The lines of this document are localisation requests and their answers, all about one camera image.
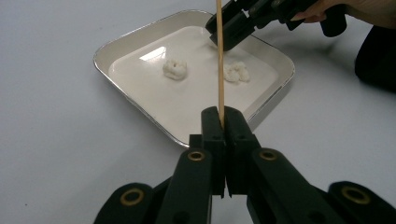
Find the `screw hole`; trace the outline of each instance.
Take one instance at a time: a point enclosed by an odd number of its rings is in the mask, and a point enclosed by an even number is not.
[[[190,152],[187,156],[191,161],[202,161],[205,158],[205,154],[200,151]]]
[[[144,195],[141,189],[129,189],[121,195],[120,202],[125,206],[137,205],[143,201]]]
[[[368,204],[371,201],[370,196],[366,192],[358,188],[344,186],[341,189],[341,192],[345,198],[354,203]]]
[[[260,152],[260,157],[266,161],[275,161],[277,159],[277,155],[272,150],[264,150]]]

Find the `white substance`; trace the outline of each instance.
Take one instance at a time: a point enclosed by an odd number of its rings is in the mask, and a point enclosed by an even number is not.
[[[174,80],[183,79],[187,75],[187,63],[181,60],[169,59],[163,65],[163,74]]]
[[[250,76],[248,75],[247,66],[242,62],[224,64],[224,79],[229,82],[248,82]]]

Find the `white surface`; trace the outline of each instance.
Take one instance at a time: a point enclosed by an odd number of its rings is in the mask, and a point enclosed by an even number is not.
[[[109,39],[209,1],[0,3],[0,223],[93,223],[130,182],[155,186],[182,148],[94,68]],[[353,62],[370,25],[327,38],[273,22],[256,35],[291,57],[290,92],[254,131],[314,186],[349,180],[396,206],[396,97],[359,82]],[[212,223],[251,223],[244,197],[215,199]]]
[[[128,100],[185,147],[191,133],[201,132],[201,111],[218,104],[218,51],[204,28],[209,18],[199,11],[179,12],[105,44],[94,57],[95,65]],[[202,23],[192,26],[196,19]],[[125,50],[131,43],[136,47]],[[178,81],[166,77],[167,60],[183,60],[188,75]],[[224,62],[248,67],[249,82],[224,83],[225,104],[248,120],[294,74],[289,57],[251,36],[225,52]]]

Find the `square tray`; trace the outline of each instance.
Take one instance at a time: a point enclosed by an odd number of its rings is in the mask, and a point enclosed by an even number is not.
[[[201,133],[201,111],[218,104],[218,54],[205,24],[212,15],[181,11],[110,41],[96,51],[95,67],[164,133],[183,147]],[[182,80],[163,75],[167,59],[187,63]],[[224,52],[224,63],[243,62],[248,83],[225,81],[225,105],[240,110],[250,123],[290,81],[289,57],[249,36]]]

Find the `wooden skewer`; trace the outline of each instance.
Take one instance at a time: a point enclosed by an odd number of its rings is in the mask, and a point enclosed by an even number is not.
[[[224,129],[224,74],[223,74],[223,32],[221,0],[217,0],[218,55],[219,55],[219,120]]]

